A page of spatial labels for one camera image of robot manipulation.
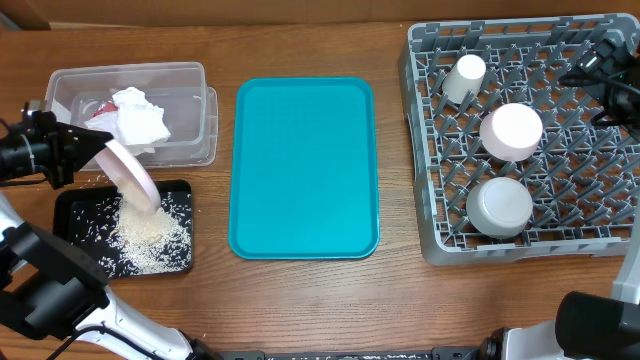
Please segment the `red foil wrapper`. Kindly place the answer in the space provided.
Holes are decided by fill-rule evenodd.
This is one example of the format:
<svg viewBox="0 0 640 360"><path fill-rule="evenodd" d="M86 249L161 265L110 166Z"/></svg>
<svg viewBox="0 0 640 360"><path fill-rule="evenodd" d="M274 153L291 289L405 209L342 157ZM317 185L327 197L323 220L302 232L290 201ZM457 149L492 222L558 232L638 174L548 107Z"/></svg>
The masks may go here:
<svg viewBox="0 0 640 360"><path fill-rule="evenodd" d="M97 117L97 116L100 116L100 115L102 115L102 114L104 114L104 113L117 112L117 111L118 111L118 107L117 107L114 103L112 103L112 102L108 101L108 102L103 103L103 104L102 104L102 105L101 105L101 106L100 106L100 107L99 107L99 108L94 112L93 116L94 116L94 117Z"/></svg>

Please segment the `teal serving tray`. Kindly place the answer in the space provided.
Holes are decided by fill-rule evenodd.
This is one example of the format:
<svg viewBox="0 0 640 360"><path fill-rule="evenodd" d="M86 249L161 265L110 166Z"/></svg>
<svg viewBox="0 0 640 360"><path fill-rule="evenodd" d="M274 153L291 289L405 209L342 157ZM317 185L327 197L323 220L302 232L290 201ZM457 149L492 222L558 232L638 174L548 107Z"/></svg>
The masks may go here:
<svg viewBox="0 0 640 360"><path fill-rule="evenodd" d="M380 241L374 94L357 77L238 90L228 242L248 260L363 259Z"/></svg>

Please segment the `black plastic tray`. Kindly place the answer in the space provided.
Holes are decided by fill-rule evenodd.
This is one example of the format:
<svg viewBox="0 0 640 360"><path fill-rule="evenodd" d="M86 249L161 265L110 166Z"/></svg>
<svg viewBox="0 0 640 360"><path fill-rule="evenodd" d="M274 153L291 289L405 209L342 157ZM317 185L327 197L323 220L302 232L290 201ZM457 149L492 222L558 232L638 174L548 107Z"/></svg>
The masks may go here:
<svg viewBox="0 0 640 360"><path fill-rule="evenodd" d="M193 198L184 180L157 184L171 217L164 238L130 245L119 234L122 197L114 186L65 191L55 203L53 232L96 260L110 279L185 273L193 266Z"/></svg>

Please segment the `pile of white rice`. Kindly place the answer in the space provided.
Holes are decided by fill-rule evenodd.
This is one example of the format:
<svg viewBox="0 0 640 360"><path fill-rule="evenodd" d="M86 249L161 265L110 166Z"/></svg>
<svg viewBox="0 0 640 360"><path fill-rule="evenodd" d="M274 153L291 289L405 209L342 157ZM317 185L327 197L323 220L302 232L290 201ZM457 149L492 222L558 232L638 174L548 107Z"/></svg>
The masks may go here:
<svg viewBox="0 0 640 360"><path fill-rule="evenodd" d="M192 267L192 225L188 191L162 193L153 215L138 212L117 193L75 202L67 238L111 279L179 273Z"/></svg>

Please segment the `scattered rice grains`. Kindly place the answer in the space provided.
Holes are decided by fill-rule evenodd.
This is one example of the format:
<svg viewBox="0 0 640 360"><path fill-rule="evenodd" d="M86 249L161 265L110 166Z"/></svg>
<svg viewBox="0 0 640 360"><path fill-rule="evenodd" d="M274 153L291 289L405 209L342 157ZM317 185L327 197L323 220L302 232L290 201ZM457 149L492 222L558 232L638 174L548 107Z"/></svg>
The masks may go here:
<svg viewBox="0 0 640 360"><path fill-rule="evenodd" d="M82 174L80 183L82 187L96 187L110 185L111 180L102 173L87 173Z"/></svg>

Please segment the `grey dishwasher rack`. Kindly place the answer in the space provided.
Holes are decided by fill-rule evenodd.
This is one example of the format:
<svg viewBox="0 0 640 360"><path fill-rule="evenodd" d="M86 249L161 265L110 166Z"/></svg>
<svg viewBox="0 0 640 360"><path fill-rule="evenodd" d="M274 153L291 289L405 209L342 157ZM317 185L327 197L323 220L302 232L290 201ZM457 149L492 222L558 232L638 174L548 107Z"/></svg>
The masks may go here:
<svg viewBox="0 0 640 360"><path fill-rule="evenodd" d="M412 25L399 60L414 159L420 246L434 265L507 263L556 255L626 252L639 199L639 145L620 128L590 123L600 108L558 78L599 40L639 44L638 20L624 13L427 22ZM487 66L476 96L454 104L442 90L464 55ZM508 103L532 107L544 132L521 162L491 156L482 118ZM497 240L467 217L470 190L495 177L520 182L533 213L520 234Z"/></svg>

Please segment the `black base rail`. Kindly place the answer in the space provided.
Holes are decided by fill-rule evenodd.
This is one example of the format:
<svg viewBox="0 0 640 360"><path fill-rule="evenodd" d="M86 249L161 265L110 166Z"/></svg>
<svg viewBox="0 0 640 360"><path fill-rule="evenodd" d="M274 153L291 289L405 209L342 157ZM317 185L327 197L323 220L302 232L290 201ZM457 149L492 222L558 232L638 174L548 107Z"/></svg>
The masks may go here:
<svg viewBox="0 0 640 360"><path fill-rule="evenodd" d="M265 353L262 351L224 351L215 355L223 360L494 360L501 355L494 345L443 346L418 351L386 352L306 352Z"/></svg>

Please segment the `grey bowl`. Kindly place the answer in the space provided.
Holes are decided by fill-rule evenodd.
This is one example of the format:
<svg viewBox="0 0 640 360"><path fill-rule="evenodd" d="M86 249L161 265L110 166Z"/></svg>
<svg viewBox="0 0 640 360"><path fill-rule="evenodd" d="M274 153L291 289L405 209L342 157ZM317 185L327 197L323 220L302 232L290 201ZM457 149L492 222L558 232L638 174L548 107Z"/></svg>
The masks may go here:
<svg viewBox="0 0 640 360"><path fill-rule="evenodd" d="M507 239L525 229L533 213L533 200L520 182L497 177L471 189L466 212L471 224L483 235Z"/></svg>

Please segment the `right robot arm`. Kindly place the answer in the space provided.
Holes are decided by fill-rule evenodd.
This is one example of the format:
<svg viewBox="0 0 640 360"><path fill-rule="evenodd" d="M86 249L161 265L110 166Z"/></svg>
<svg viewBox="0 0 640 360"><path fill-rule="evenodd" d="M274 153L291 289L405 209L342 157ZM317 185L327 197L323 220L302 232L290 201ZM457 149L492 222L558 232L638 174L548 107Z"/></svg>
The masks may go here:
<svg viewBox="0 0 640 360"><path fill-rule="evenodd" d="M603 110L595 127L618 126L639 139L639 58L603 38L558 81L579 87ZM501 328L471 359L637 359L639 357L639 212L634 212L629 248L608 298L572 291L556 318L528 328Z"/></svg>

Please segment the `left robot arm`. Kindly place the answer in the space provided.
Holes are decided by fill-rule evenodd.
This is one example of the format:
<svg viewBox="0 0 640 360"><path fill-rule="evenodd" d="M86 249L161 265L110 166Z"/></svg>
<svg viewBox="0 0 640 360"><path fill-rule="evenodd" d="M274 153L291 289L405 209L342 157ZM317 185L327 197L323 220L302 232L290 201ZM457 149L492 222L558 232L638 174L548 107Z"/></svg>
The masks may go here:
<svg viewBox="0 0 640 360"><path fill-rule="evenodd" d="M73 183L96 155L113 150L108 132L61 123L40 101L25 103L20 122L1 139L1 186L52 188ZM120 299L106 273L86 252L23 220L1 200L1 323L33 340L61 340L57 358L73 342L103 347L125 359L217 359L219 353L182 331L162 326Z"/></svg>

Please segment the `large white plate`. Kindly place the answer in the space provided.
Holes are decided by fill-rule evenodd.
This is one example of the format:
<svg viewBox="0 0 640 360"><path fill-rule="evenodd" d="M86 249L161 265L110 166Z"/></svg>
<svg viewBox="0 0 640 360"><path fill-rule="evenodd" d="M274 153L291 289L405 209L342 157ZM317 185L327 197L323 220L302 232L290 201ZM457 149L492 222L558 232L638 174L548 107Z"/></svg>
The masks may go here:
<svg viewBox="0 0 640 360"><path fill-rule="evenodd" d="M105 144L95 157L124 199L138 212L155 214L160 208L159 191L141 163L116 140Z"/></svg>

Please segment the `clear plastic waste bin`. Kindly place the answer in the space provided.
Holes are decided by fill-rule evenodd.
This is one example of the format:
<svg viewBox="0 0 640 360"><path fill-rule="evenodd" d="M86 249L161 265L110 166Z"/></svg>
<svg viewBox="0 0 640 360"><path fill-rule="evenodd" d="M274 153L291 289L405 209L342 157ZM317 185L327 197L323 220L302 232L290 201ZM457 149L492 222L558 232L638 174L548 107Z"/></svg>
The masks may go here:
<svg viewBox="0 0 640 360"><path fill-rule="evenodd" d="M122 64L55 71L45 95L58 121L83 127L112 95L129 87L143 91L164 110L169 139L137 156L146 168L208 166L216 155L218 103L198 62Z"/></svg>

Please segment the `white paper cup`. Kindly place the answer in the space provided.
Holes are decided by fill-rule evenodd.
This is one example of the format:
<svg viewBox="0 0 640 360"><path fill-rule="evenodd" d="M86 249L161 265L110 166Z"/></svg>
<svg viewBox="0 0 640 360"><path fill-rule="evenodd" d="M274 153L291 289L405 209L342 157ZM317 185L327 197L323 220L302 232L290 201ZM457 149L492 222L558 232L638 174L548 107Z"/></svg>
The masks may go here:
<svg viewBox="0 0 640 360"><path fill-rule="evenodd" d="M486 70L486 63L481 57L464 55L446 75L442 90L452 103L461 104L468 93L473 96L479 93Z"/></svg>

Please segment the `white napkin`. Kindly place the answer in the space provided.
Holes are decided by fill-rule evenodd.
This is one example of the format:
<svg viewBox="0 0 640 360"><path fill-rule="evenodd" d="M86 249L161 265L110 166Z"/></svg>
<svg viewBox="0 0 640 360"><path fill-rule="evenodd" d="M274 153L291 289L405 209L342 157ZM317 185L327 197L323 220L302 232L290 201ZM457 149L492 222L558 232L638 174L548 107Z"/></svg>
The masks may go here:
<svg viewBox="0 0 640 360"><path fill-rule="evenodd" d="M90 120L85 122L88 129L109 132L113 135L114 139L123 145L133 156L138 156L144 153L155 153L153 148L145 148L142 145L128 145L124 136L120 133L117 127L118 113L117 112L105 112L97 116L94 116Z"/></svg>
<svg viewBox="0 0 640 360"><path fill-rule="evenodd" d="M135 87L117 91L112 102L118 109L116 128L125 145L151 145L170 138L164 109L149 102L143 91Z"/></svg>

